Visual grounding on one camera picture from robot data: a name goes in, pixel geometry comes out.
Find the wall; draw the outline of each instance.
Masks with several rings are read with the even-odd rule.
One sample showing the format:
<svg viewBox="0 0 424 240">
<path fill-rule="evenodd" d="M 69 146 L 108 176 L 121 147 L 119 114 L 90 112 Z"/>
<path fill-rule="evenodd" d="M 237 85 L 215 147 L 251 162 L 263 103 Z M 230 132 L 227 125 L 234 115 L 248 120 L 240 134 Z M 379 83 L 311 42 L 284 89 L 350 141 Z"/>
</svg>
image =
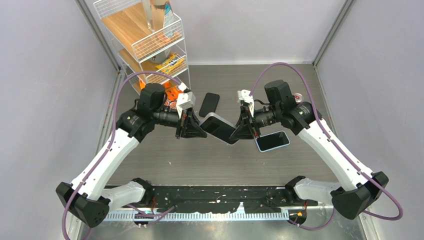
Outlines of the wall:
<svg viewBox="0 0 424 240">
<path fill-rule="evenodd" d="M 0 32 L 0 238 L 57 240 L 116 72 L 73 0 L 3 2 Z"/>
<path fill-rule="evenodd" d="M 356 1 L 319 63 L 337 133 L 374 171 L 405 211 L 376 220 L 382 240 L 422 239 L 424 174 L 424 2 Z M 381 197 L 372 211 L 395 216 Z"/>
<path fill-rule="evenodd" d="M 110 33 L 86 0 L 107 40 Z M 190 64 L 311 63 L 344 0 L 172 0 Z"/>
</svg>

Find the black smartphone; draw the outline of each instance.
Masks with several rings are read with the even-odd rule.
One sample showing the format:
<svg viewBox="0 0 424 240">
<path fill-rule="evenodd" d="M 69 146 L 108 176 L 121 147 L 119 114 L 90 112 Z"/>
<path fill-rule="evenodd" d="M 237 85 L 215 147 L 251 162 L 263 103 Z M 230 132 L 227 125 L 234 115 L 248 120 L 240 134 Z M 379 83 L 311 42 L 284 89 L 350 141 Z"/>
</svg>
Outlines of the black smartphone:
<svg viewBox="0 0 424 240">
<path fill-rule="evenodd" d="M 277 131 L 255 139 L 259 152 L 264 153 L 290 144 L 284 131 Z"/>
<path fill-rule="evenodd" d="M 209 113 L 214 113 L 217 110 L 220 96 L 215 93 L 206 93 L 200 107 L 199 116 L 204 118 Z"/>
<path fill-rule="evenodd" d="M 214 112 L 210 112 L 206 115 L 200 123 L 200 127 L 205 132 L 229 145 L 233 145 L 238 141 L 230 140 L 231 134 L 236 130 L 234 125 Z"/>
</svg>

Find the phone screen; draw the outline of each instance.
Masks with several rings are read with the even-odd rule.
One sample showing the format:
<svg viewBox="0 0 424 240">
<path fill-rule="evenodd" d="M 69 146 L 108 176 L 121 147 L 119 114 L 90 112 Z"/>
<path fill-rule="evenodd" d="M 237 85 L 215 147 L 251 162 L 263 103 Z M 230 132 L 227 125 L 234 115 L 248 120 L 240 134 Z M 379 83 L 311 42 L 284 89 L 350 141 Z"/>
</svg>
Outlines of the phone screen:
<svg viewBox="0 0 424 240">
<path fill-rule="evenodd" d="M 235 144 L 238 140 L 230 140 L 231 134 L 236 130 L 232 124 L 224 122 L 224 119 L 217 114 L 209 113 L 200 124 L 201 129 L 217 139 L 229 145 Z"/>
<path fill-rule="evenodd" d="M 277 131 L 268 135 L 256 138 L 259 151 L 266 152 L 272 149 L 290 144 L 289 138 L 284 131 Z"/>
</svg>

